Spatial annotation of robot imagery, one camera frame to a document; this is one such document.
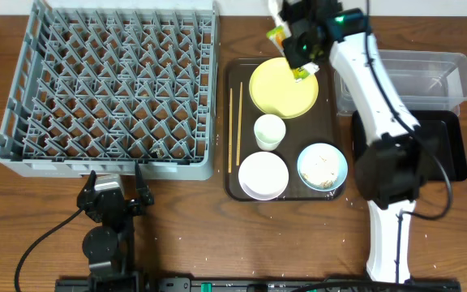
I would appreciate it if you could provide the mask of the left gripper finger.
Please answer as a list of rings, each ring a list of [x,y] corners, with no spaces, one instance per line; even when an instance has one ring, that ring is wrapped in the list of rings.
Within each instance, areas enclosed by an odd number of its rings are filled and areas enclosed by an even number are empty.
[[[150,188],[144,180],[139,163],[135,163],[135,189],[139,198],[144,205],[153,205],[154,197]]]
[[[84,184],[84,188],[82,190],[83,194],[90,194],[94,192],[94,186],[96,182],[96,172],[94,170],[88,176],[87,182]]]

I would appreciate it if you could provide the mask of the green orange snack wrapper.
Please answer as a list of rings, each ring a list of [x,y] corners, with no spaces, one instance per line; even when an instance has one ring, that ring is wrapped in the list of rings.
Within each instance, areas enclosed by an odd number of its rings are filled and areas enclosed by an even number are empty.
[[[266,33],[266,37],[277,47],[283,57],[285,57],[283,40],[288,37],[283,25],[276,26],[274,29]],[[298,83],[306,77],[315,74],[318,71],[316,65],[306,64],[302,67],[291,70],[295,81]]]

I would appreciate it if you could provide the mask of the yellow round plate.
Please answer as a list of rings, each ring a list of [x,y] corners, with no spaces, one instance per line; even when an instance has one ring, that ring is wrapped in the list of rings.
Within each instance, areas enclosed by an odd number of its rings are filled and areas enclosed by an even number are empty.
[[[255,68],[249,92],[255,106],[265,114],[296,118],[314,105],[319,85],[314,75],[297,81],[285,58],[280,57],[268,59]]]

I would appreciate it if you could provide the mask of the pale green cup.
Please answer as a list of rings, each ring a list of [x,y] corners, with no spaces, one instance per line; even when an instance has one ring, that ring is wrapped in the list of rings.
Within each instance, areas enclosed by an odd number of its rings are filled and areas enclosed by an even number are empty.
[[[284,121],[274,114],[260,116],[254,125],[254,134],[258,147],[264,151],[275,150],[284,139],[286,126]]]

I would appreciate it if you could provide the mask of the white round bowl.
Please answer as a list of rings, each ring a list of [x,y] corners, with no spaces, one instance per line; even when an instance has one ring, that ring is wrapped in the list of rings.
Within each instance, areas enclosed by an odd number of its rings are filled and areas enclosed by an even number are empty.
[[[240,165],[238,181],[241,189],[254,200],[274,200],[289,183],[284,161],[272,152],[255,152]]]

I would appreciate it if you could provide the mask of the leftover rice food waste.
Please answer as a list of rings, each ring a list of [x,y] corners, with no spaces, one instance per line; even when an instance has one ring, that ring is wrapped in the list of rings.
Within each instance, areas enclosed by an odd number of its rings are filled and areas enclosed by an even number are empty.
[[[333,187],[337,180],[339,162],[336,156],[312,153],[304,157],[299,169],[302,177],[310,185],[328,189]]]

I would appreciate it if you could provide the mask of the light blue bowl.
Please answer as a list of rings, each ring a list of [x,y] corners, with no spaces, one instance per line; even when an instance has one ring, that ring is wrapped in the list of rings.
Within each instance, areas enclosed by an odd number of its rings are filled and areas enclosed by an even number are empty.
[[[333,187],[328,188],[328,189],[321,189],[321,188],[318,188],[318,187],[314,187],[314,186],[310,185],[302,177],[302,175],[300,173],[300,169],[299,169],[300,166],[302,165],[302,160],[304,159],[305,156],[307,156],[308,154],[312,154],[312,153],[320,154],[320,155],[333,155],[333,156],[337,157],[338,162],[339,162],[339,171],[338,171],[337,180],[336,180]],[[311,188],[311,189],[313,189],[315,191],[334,191],[335,189],[340,187],[345,182],[346,177],[348,175],[348,164],[347,164],[347,161],[345,159],[344,154],[338,148],[336,148],[335,146],[333,146],[331,144],[325,144],[325,143],[316,143],[316,144],[311,144],[311,145],[305,147],[301,151],[300,155],[298,156],[298,160],[297,160],[297,170],[298,170],[298,174],[299,174],[300,179],[309,188]]]

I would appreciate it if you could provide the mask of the white paper napkin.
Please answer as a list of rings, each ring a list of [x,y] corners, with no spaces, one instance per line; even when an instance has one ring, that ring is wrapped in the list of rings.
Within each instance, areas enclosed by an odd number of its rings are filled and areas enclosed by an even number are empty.
[[[285,31],[288,34],[288,37],[290,37],[291,31],[289,29],[289,25],[279,16],[279,12],[282,9],[283,3],[284,3],[283,0],[268,0],[268,9],[269,9],[270,15],[272,16],[274,20],[275,26],[283,25],[285,28]]]

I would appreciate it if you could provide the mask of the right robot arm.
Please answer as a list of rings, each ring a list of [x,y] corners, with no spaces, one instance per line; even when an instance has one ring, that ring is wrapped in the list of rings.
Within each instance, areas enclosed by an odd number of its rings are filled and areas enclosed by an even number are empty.
[[[289,66],[311,71],[329,61],[351,94],[367,145],[355,162],[357,188],[371,212],[366,270],[373,281],[405,284],[410,219],[433,155],[384,68],[370,17],[338,1],[270,1],[268,7],[285,30]]]

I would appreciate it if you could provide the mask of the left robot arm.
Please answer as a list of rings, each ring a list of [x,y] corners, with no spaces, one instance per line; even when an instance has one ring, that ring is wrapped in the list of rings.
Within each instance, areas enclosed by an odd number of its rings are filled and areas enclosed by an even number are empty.
[[[98,224],[82,243],[90,269],[90,291],[144,291],[148,287],[134,264],[134,218],[143,216],[154,198],[138,163],[135,191],[137,196],[128,200],[118,174],[99,177],[92,171],[77,196],[77,207]]]

